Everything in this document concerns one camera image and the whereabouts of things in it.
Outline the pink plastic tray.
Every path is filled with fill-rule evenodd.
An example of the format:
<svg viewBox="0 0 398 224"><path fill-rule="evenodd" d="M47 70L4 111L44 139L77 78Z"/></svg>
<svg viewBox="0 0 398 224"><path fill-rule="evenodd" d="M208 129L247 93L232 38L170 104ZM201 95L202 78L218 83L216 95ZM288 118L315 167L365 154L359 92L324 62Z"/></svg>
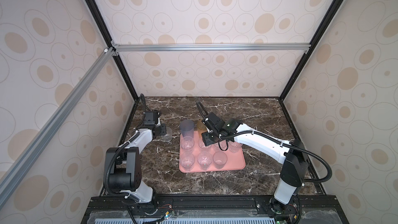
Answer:
<svg viewBox="0 0 398 224"><path fill-rule="evenodd" d="M242 170L246 166L241 148L222 151L218 145L205 146L197 131L193 137L180 136L179 169L183 173Z"/></svg>

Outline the clear faceted glass front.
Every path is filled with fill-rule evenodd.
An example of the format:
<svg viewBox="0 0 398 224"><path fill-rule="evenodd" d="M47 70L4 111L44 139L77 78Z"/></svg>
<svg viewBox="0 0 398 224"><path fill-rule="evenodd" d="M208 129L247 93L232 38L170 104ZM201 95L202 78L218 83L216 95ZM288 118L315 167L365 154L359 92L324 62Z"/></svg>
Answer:
<svg viewBox="0 0 398 224"><path fill-rule="evenodd" d="M203 142L203 140L199 140L198 141L198 146L202 151L208 151L211 149L211 145L206 146L205 143Z"/></svg>

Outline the small clear cup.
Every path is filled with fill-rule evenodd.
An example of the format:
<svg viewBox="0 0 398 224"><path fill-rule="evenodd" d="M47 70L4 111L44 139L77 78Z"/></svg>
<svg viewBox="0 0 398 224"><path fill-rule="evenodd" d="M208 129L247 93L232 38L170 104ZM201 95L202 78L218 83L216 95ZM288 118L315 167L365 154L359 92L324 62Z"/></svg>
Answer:
<svg viewBox="0 0 398 224"><path fill-rule="evenodd" d="M162 136L162 139L165 142L171 142L172 138L173 138L172 129L170 127L166 127L166 133Z"/></svg>

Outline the frosted white cup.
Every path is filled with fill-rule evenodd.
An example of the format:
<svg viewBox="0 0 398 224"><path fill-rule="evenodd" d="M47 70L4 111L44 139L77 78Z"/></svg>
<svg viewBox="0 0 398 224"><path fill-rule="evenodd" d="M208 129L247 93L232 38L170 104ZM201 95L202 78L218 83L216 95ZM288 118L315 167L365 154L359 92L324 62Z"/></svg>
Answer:
<svg viewBox="0 0 398 224"><path fill-rule="evenodd" d="M213 163L216 169L221 170L224 168L228 161L228 157L225 152L218 151L213 155Z"/></svg>

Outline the clear faceted glass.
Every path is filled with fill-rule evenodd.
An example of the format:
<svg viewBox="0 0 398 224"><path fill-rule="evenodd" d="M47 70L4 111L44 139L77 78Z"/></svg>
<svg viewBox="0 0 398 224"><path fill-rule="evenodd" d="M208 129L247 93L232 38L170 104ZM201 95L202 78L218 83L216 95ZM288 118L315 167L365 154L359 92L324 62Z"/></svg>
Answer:
<svg viewBox="0 0 398 224"><path fill-rule="evenodd" d="M202 151L208 151L211 149L211 145L206 146L205 143L203 142L203 140L199 140L198 141L198 146Z"/></svg>
<svg viewBox="0 0 398 224"><path fill-rule="evenodd" d="M192 153L194 150L194 138L186 136L180 139L180 148L184 153Z"/></svg>

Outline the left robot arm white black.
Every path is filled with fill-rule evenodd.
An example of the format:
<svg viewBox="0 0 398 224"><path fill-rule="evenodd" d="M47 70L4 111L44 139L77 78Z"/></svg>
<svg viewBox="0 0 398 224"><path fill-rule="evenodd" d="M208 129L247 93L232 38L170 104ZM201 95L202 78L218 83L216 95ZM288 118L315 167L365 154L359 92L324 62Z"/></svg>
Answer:
<svg viewBox="0 0 398 224"><path fill-rule="evenodd" d="M158 110L144 112L142 123L125 143L109 148L105 156L103 183L108 195L136 203L150 203L154 190L142 179L141 153L154 138L166 134Z"/></svg>

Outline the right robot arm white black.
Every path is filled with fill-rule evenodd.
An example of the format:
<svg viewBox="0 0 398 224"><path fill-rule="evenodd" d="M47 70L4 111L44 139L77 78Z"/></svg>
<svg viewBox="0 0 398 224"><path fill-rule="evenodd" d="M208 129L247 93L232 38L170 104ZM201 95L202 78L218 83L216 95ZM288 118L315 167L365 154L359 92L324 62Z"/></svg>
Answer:
<svg viewBox="0 0 398 224"><path fill-rule="evenodd" d="M304 183L324 183L333 175L331 166L323 158L291 141L262 133L235 119L225 122L221 119L213 121L205 118L201 122L207 128L207 132L202 133L206 146L221 141L240 143L268 155L282 165L280 180L273 195L273 204L287 205ZM326 176L318 179L305 178L309 157L324 165L327 170Z"/></svg>

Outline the grey frosted tumbler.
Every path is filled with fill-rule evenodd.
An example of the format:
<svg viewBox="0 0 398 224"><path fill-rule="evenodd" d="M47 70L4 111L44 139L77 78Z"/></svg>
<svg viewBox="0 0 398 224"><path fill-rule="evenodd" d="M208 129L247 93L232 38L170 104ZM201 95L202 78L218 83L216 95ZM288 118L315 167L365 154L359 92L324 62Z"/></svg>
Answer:
<svg viewBox="0 0 398 224"><path fill-rule="evenodd" d="M182 137L194 138L194 122L192 120L183 120L180 123Z"/></svg>

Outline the yellow transparent tumbler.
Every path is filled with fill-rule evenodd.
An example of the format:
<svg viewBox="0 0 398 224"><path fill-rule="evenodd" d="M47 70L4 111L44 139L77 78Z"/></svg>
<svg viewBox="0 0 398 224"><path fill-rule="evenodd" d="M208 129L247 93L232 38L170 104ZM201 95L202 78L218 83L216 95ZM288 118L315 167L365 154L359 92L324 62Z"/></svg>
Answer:
<svg viewBox="0 0 398 224"><path fill-rule="evenodd" d="M201 120L197 121L197 129L199 131L207 131L206 125Z"/></svg>

